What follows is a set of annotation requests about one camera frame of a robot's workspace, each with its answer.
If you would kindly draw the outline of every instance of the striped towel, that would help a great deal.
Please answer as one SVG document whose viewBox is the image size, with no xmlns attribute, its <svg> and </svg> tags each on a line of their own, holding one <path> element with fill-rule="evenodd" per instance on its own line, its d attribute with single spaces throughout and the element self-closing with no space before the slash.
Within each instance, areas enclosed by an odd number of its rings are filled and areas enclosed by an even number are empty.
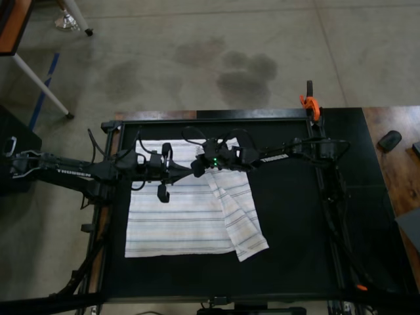
<svg viewBox="0 0 420 315">
<path fill-rule="evenodd" d="M 168 141 L 143 141 L 143 145 L 161 152 L 164 142 Z M 173 160 L 182 166 L 189 167 L 201 150 L 183 140 L 170 142 Z M 238 145 L 236 139 L 227 143 Z M 150 157 L 138 142 L 136 152 Z M 141 184 L 134 182 L 133 188 Z M 159 184 L 146 183 L 142 190 L 131 192 L 125 257 L 235 251 L 244 261 L 268 248 L 245 173 L 209 169 L 200 178 L 190 175 L 167 187 L 169 203 L 158 200 Z"/>
</svg>

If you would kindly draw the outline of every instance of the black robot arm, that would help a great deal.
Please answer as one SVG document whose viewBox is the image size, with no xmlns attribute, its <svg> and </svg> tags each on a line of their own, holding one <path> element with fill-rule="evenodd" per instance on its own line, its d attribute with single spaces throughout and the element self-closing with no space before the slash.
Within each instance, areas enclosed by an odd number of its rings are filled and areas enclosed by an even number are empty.
<svg viewBox="0 0 420 315">
<path fill-rule="evenodd" d="M 7 159 L 10 175 L 15 180 L 42 180 L 81 192 L 89 203 L 107 204 L 112 201 L 113 187 L 119 181 L 160 181 L 157 196 L 169 202 L 167 184 L 192 174 L 192 170 L 172 160 L 171 144 L 162 146 L 162 153 L 150 152 L 147 160 L 134 150 L 122 150 L 104 161 L 93 163 L 58 157 L 35 150 L 23 151 Z"/>
<path fill-rule="evenodd" d="M 196 156 L 191 164 L 194 176 L 200 177 L 208 168 L 229 169 L 231 171 L 249 172 L 261 165 L 279 161 L 281 159 L 300 159 L 317 167 L 329 167 L 336 163 L 350 148 L 350 142 L 333 140 L 326 137 L 299 139 L 283 143 L 277 148 L 258 149 L 251 136 L 243 129 L 251 140 L 250 147 L 227 145 L 233 132 L 224 137 L 208 138 L 202 144 L 203 153 Z"/>
</svg>

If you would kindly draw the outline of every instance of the blue tape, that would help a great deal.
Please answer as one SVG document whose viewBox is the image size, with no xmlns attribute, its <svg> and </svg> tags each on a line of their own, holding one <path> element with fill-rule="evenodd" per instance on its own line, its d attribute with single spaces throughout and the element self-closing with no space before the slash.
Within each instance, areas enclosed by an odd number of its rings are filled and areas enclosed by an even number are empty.
<svg viewBox="0 0 420 315">
<path fill-rule="evenodd" d="M 48 70 L 48 75 L 52 75 L 54 73 L 55 66 L 58 63 L 58 57 L 60 57 L 60 54 L 58 52 L 56 52 L 54 54 L 54 58 L 53 58 L 53 60 L 51 62 L 50 70 Z"/>
<path fill-rule="evenodd" d="M 48 70 L 49 78 L 46 80 L 46 82 L 44 82 L 44 84 L 47 87 L 50 86 L 51 79 L 53 78 L 52 75 L 55 71 L 55 67 L 57 66 L 59 57 L 60 57 L 60 53 L 58 53 L 58 52 L 54 53 L 54 58 L 52 59 L 50 69 Z M 31 129 L 31 131 L 33 130 L 33 128 L 35 128 L 35 124 L 37 122 L 39 113 L 41 112 L 41 108 L 42 108 L 42 104 L 44 103 L 44 100 L 45 100 L 45 93 L 41 91 L 41 94 L 39 94 L 39 96 L 38 96 L 38 100 L 37 100 L 37 104 L 35 105 L 35 109 L 33 110 L 31 121 L 29 122 L 29 129 Z"/>
</svg>

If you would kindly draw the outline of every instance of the black cable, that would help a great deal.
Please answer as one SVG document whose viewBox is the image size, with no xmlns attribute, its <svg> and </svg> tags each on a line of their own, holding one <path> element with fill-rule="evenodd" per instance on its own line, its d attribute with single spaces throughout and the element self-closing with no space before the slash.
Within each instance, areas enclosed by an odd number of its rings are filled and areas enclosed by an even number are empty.
<svg viewBox="0 0 420 315">
<path fill-rule="evenodd" d="M 105 152 L 100 148 L 92 134 L 92 131 L 89 128 L 87 129 L 87 133 L 89 134 L 89 138 L 91 139 L 92 145 L 96 147 L 96 149 L 98 149 L 98 151 L 104 156 L 105 159 L 108 159 L 109 156 L 105 154 Z"/>
<path fill-rule="evenodd" d="M 352 146 L 350 141 L 342 141 L 342 143 L 347 143 L 347 147 L 337 156 L 337 158 L 335 159 L 336 161 L 339 161 L 347 153 L 347 151 L 350 150 L 350 147 Z"/>
<path fill-rule="evenodd" d="M 96 157 L 96 146 L 94 146 L 93 143 L 92 143 L 92 148 L 93 148 L 93 153 L 92 153 L 91 164 L 89 164 L 89 166 L 95 162 L 95 157 Z"/>
<path fill-rule="evenodd" d="M 153 154 L 153 152 L 152 152 L 152 151 L 147 150 L 147 149 L 144 147 L 144 145 L 143 145 L 141 128 L 139 128 L 139 129 L 138 129 L 138 133 L 137 133 L 137 134 L 138 134 L 137 138 L 138 138 L 138 141 L 140 142 L 140 146 L 142 147 L 142 149 L 143 149 L 145 152 L 149 153 L 149 154 Z"/>
<path fill-rule="evenodd" d="M 143 312 L 143 313 L 138 313 L 138 314 L 135 314 L 135 315 L 146 315 L 146 314 L 163 315 L 162 313 L 155 312 L 153 310 L 149 310 L 149 311 Z"/>
<path fill-rule="evenodd" d="M 142 190 L 143 189 L 143 187 L 144 187 L 145 184 L 146 184 L 146 181 L 144 180 L 143 183 L 142 183 L 142 185 L 140 187 L 138 187 L 138 188 L 131 188 L 131 191 L 132 192 L 138 192 L 139 190 Z"/>
<path fill-rule="evenodd" d="M 131 151 L 135 150 L 135 148 L 136 148 L 136 141 L 138 140 L 138 137 L 140 136 L 140 130 L 141 130 L 141 127 L 138 128 L 136 137 L 134 138 L 133 142 L 131 143 L 130 149 L 127 150 L 122 156 L 117 156 L 115 158 L 115 162 L 118 162 L 119 160 L 125 158 Z"/>
<path fill-rule="evenodd" d="M 259 151 L 257 146 L 255 145 L 254 138 L 251 136 L 251 134 L 246 129 L 242 129 L 242 128 L 232 129 L 231 131 L 228 131 L 225 135 L 218 136 L 217 139 L 220 139 L 221 137 L 223 137 L 223 138 L 222 138 L 222 142 L 219 143 L 217 148 L 221 148 L 221 146 L 223 144 L 225 144 L 227 140 L 229 140 L 229 137 L 232 135 L 232 133 L 237 133 L 238 131 L 240 131 L 242 133 L 245 133 L 247 135 L 247 138 L 251 142 L 252 148 L 256 151 Z"/>
<path fill-rule="evenodd" d="M 205 139 L 205 141 L 207 141 L 207 140 L 208 140 L 208 138 L 205 136 L 205 134 L 204 134 L 201 130 L 199 130 L 197 127 L 194 127 L 194 126 L 186 126 L 185 128 L 183 128 L 183 129 L 181 130 L 181 137 L 182 137 L 182 139 L 184 139 L 184 140 L 185 140 L 186 142 L 188 142 L 188 143 L 191 143 L 191 144 L 196 144 L 196 145 L 198 145 L 198 146 L 202 146 L 202 145 L 203 145 L 202 143 L 199 143 L 199 142 L 195 142 L 195 141 L 188 140 L 188 139 L 185 137 L 185 134 L 184 134 L 184 132 L 185 132 L 185 131 L 187 131 L 187 130 L 194 130 L 195 132 L 199 133 L 199 134 L 200 134 L 200 136 L 201 136 L 203 139 Z"/>
<path fill-rule="evenodd" d="M 141 157 L 143 157 L 144 158 L 144 161 L 143 161 L 143 163 L 144 162 L 146 162 L 146 156 L 144 156 L 143 154 L 141 154 L 141 153 L 138 153 L 137 154 L 137 157 L 138 156 L 141 156 Z M 144 172 L 144 176 L 143 176 L 143 183 L 141 184 L 141 186 L 140 187 L 138 187 L 138 188 L 131 188 L 131 190 L 133 191 L 133 192 L 138 192 L 138 191 L 140 191 L 140 190 L 142 190 L 143 189 L 143 187 L 144 187 L 144 185 L 146 184 L 146 175 L 147 175 L 147 169 L 146 169 L 146 171 Z"/>
</svg>

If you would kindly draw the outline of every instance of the black box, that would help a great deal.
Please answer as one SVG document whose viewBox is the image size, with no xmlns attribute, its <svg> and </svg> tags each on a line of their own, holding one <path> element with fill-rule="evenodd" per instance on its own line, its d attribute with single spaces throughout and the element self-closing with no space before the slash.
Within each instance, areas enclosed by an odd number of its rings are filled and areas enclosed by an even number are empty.
<svg viewBox="0 0 420 315">
<path fill-rule="evenodd" d="M 5 162 L 3 152 L 10 152 L 12 143 L 14 154 L 25 150 L 40 150 L 42 140 L 8 110 L 0 105 L 0 196 L 12 192 L 27 192 L 30 182 L 10 178 L 10 166 Z"/>
</svg>

